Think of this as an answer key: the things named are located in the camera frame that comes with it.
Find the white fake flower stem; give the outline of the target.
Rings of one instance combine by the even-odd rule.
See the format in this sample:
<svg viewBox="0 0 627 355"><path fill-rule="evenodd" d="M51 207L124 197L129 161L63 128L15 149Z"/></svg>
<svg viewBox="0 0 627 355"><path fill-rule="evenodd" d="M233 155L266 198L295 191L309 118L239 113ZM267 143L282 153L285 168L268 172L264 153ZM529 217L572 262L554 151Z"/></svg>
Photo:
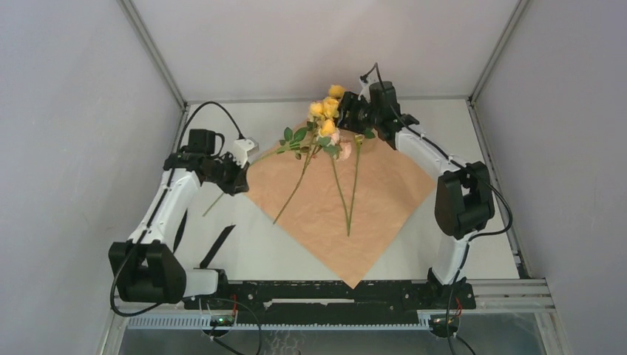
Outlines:
<svg viewBox="0 0 627 355"><path fill-rule="evenodd" d="M355 162L355 172L354 172L354 179L353 179L353 190L352 190L351 199L350 199L350 210L349 210L349 215L348 215L348 236L350 236L351 230L352 230L353 211L355 208L356 190L357 190L357 182L358 182L358 176L359 176L359 164L360 164L362 146L365 143L365 141L374 139L375 137L376 137L376 134L371 128L367 128L362 133L356 134L354 136L354 143L356 144L356 162Z"/></svg>

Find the pink fake flower stem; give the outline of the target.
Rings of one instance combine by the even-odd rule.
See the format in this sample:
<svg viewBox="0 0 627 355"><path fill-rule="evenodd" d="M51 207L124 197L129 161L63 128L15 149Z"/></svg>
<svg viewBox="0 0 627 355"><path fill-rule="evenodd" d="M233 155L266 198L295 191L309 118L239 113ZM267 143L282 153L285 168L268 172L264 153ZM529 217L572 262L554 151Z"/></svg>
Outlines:
<svg viewBox="0 0 627 355"><path fill-rule="evenodd" d="M343 186L342 178L344 172L342 171L342 164L350 157L351 145L349 141L346 141L342 137L340 130L336 130L330 136L330 143L323 149L324 152L331 159L331 166L333 172L333 178L339 193L339 198L342 203L343 212L345 215L345 230L348 236L348 215L349 215L349 203L348 194Z"/></svg>

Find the yellow fake flower stem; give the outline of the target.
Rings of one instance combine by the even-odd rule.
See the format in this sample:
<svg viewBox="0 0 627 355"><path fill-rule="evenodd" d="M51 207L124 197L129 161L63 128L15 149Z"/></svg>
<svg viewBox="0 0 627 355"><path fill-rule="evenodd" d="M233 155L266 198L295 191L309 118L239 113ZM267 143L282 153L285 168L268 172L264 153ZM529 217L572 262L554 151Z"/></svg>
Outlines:
<svg viewBox="0 0 627 355"><path fill-rule="evenodd" d="M308 107L308 115L304 126L309 128L309 135L302 143L308 143L310 135L315 135L313 141L313 158L310 164L317 154L320 152L325 153L323 149L330 143L331 134L336 130L340 130L337 126L339 120L339 104L344 93L344 87L333 85L328 90L328 94L325 98L311 102Z"/></svg>

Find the peach fake flower stem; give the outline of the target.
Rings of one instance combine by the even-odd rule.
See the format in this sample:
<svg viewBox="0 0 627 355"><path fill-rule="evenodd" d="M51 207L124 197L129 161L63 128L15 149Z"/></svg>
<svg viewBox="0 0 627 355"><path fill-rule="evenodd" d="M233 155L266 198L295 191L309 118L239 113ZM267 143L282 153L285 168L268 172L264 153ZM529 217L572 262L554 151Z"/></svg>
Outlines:
<svg viewBox="0 0 627 355"><path fill-rule="evenodd" d="M297 129L296 131L293 131L291 128L286 127L283 132L283 139L279 141L278 148L270 151L269 153L265 155L261 155L258 158L255 158L253 161L249 161L245 163L245 165L248 165L248 167L252 167L255 163L260 163L261 161L265 159L271 158L273 156L281 155L287 152L293 152L294 157L297 159L304 159L302 171L300 173L299 179L296 182L296 185L292 193L289 195L284 205L282 206L277 216L275 217L273 224L276 224L278 222L278 220L281 218L282 214L284 213L284 211L290 204L291 200L294 198L294 195L296 194L296 192L300 188L300 185L302 184L302 180L304 179L306 170L308 166L310 165L311 159L314 156L313 144L314 144L315 135L314 134L310 135L310 140L308 143L305 143L305 144L302 143L308 135L309 135L309 128L307 128L306 126L301 127Z"/></svg>

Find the orange wrapping paper sheet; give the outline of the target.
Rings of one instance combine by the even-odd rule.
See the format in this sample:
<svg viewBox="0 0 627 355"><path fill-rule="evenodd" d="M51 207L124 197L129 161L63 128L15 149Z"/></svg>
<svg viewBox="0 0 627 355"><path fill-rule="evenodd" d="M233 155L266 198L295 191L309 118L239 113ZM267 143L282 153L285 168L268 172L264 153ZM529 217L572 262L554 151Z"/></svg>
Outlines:
<svg viewBox="0 0 627 355"><path fill-rule="evenodd" d="M339 134L348 153L291 152L248 170L247 197L349 287L355 288L435 189L435 181L385 142Z"/></svg>

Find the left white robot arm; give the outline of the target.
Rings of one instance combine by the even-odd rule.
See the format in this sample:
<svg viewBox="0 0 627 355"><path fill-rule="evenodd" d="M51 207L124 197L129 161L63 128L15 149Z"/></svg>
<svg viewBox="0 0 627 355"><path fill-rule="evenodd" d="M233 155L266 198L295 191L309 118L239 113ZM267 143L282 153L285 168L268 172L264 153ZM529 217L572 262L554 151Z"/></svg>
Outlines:
<svg viewBox="0 0 627 355"><path fill-rule="evenodd" d="M114 275L113 294L124 302L175 304L202 295L213 308L226 306L230 287L220 272L184 268L174 254L182 237L189 205L204 183L224 193L248 191L250 163L230 152L222 156L176 152L164 162L160 187L139 226L125 242L115 242L108 257Z"/></svg>

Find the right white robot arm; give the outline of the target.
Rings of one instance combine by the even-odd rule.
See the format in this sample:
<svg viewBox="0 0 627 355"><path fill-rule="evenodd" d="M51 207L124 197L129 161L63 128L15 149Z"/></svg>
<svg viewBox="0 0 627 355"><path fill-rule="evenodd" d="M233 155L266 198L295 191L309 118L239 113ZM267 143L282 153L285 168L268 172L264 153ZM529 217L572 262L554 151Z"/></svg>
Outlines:
<svg viewBox="0 0 627 355"><path fill-rule="evenodd" d="M435 221L443 234L437 257L428 273L427 297L445 308L457 296L471 240L495 215L487 166L462 163L429 138L419 121L402 114L391 89L371 87L368 98L345 92L339 102L339 127L367 137L377 136L405 154L436 182Z"/></svg>

